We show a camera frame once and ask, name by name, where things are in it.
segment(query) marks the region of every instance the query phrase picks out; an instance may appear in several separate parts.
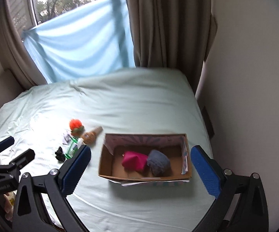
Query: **white cable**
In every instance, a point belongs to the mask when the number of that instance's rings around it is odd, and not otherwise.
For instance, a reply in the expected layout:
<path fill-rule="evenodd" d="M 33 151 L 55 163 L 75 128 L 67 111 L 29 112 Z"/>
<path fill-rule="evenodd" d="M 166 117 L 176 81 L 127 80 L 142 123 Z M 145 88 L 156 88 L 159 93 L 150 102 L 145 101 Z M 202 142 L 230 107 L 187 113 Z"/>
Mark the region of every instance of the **white cable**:
<path fill-rule="evenodd" d="M 73 196 L 76 197 L 77 199 L 81 200 L 82 202 L 88 204 L 89 206 L 96 208 L 102 212 L 105 212 L 107 214 L 116 216 L 116 217 L 120 217 L 120 218 L 124 218 L 124 219 L 129 219 L 129 220 L 133 220 L 133 221 L 137 221 L 137 222 L 145 222 L 145 223 L 150 223 L 150 224 L 155 224 L 155 225 L 161 225 L 161 226 L 167 226 L 167 227 L 172 227 L 172 228 L 177 228 L 177 229 L 184 229 L 184 230 L 188 230 L 188 231 L 192 231 L 190 229 L 186 229 L 186 228 L 181 228 L 181 227 L 177 227 L 177 226 L 172 226 L 172 225 L 168 225 L 168 224 L 164 224 L 164 223 L 158 223 L 158 222 L 150 222 L 150 221 L 146 221 L 146 220 L 142 220 L 142 219 L 137 219 L 137 218 L 133 218 L 133 217 L 129 217 L 129 216 L 124 216 L 124 215 L 119 215 L 113 212 L 109 212 L 105 209 L 99 208 L 96 205 L 91 204 L 90 202 L 84 200 L 83 198 L 79 197 L 77 194 L 73 193 Z"/>

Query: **pink fabric pouch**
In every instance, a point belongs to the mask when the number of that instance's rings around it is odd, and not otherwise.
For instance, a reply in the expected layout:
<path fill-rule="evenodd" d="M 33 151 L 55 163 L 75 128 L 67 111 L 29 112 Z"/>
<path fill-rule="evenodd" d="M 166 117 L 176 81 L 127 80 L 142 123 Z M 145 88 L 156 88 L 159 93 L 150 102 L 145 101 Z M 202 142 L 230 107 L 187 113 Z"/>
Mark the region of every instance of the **pink fabric pouch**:
<path fill-rule="evenodd" d="M 142 153 L 126 151 L 122 160 L 122 166 L 131 171 L 142 172 L 147 164 L 148 156 Z"/>

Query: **cardboard box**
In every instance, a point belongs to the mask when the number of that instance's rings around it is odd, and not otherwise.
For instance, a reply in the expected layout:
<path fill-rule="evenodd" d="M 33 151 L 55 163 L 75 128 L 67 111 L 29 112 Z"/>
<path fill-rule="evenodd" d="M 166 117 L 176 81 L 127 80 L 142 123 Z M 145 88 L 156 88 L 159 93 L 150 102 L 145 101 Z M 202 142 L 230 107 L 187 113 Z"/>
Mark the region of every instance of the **cardboard box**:
<path fill-rule="evenodd" d="M 154 177 L 149 167 L 143 173 L 125 170 L 121 165 L 126 151 L 148 155 L 156 149 L 171 162 L 171 169 L 162 177 Z M 192 176 L 190 152 L 186 134 L 105 134 L 99 164 L 99 176 L 117 183 L 188 181 Z"/>

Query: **blue gripper pad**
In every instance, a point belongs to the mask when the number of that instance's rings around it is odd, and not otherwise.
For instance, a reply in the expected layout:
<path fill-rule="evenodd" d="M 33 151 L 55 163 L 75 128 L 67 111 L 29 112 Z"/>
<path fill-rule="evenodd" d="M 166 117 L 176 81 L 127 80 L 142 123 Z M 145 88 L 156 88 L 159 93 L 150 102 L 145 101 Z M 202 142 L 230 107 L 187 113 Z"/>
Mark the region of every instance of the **blue gripper pad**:
<path fill-rule="evenodd" d="M 82 145 L 73 157 L 67 159 L 59 169 L 58 185 L 64 197 L 74 192 L 90 160 L 90 147 Z"/>
<path fill-rule="evenodd" d="M 210 195 L 218 198 L 221 192 L 221 182 L 219 176 L 210 165 L 210 159 L 200 146 L 191 149 L 191 161 L 196 168 L 206 190 Z"/>
<path fill-rule="evenodd" d="M 9 148 L 11 145 L 14 145 L 14 142 L 15 140 L 12 136 L 9 136 L 6 139 L 0 141 L 0 153 Z"/>

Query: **mattress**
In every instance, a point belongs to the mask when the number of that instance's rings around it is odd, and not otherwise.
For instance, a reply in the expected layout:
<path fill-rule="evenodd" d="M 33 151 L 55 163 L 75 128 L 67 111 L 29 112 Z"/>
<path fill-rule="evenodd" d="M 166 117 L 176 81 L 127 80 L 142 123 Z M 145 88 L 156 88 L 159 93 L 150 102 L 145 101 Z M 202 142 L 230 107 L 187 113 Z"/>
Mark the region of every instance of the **mattress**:
<path fill-rule="evenodd" d="M 7 164 L 26 149 L 35 160 L 21 172 L 47 174 L 61 164 L 54 152 L 62 145 L 70 119 L 86 130 L 101 125 L 92 158 L 70 205 L 90 231 L 192 231 L 207 212 L 210 196 L 195 168 L 180 186 L 128 186 L 98 176 L 105 133 L 186 133 L 189 147 L 201 145 L 212 157 L 196 99 L 186 77 L 173 69 L 123 69 L 108 75 L 41 85 L 21 93 L 0 109 L 0 141 L 15 144 L 0 154 Z M 46 196 L 50 216 L 59 224 Z"/>

